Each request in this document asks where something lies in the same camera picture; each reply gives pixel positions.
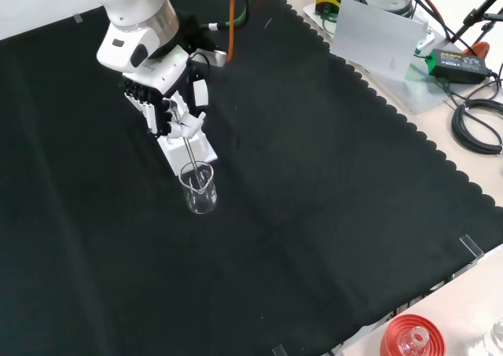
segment clear glass container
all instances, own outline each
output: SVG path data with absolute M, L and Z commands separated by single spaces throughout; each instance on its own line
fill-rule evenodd
M 483 345 L 489 356 L 503 356 L 503 317 L 484 335 Z
M 418 326 L 400 335 L 398 349 L 403 356 L 423 356 L 427 354 L 429 342 L 428 330 Z
M 213 167 L 205 162 L 196 161 L 197 171 L 192 163 L 187 163 L 178 178 L 183 188 L 183 195 L 189 209 L 198 215 L 213 211 L 217 204 L 217 191 L 213 176 Z

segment power adapter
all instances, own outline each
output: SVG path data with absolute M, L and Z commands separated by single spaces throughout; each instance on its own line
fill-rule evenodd
M 450 83 L 481 83 L 490 71 L 480 57 L 434 49 L 427 56 L 428 74 Z

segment orange cable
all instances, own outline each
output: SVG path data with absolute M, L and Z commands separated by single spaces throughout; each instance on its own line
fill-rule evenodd
M 234 7 L 236 0 L 230 0 L 229 8 L 229 52 L 227 53 L 227 63 L 233 59 L 234 53 Z

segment white wall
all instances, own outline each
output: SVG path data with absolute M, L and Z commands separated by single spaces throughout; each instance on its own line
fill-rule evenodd
M 97 0 L 0 0 L 0 40 L 98 6 Z

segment glass beaker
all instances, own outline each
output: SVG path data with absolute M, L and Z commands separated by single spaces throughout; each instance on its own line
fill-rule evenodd
M 187 163 L 180 170 L 178 178 L 183 188 L 183 196 L 189 209 L 198 215 L 213 211 L 217 204 L 217 191 L 210 164 L 196 161 L 197 171 L 192 163 Z

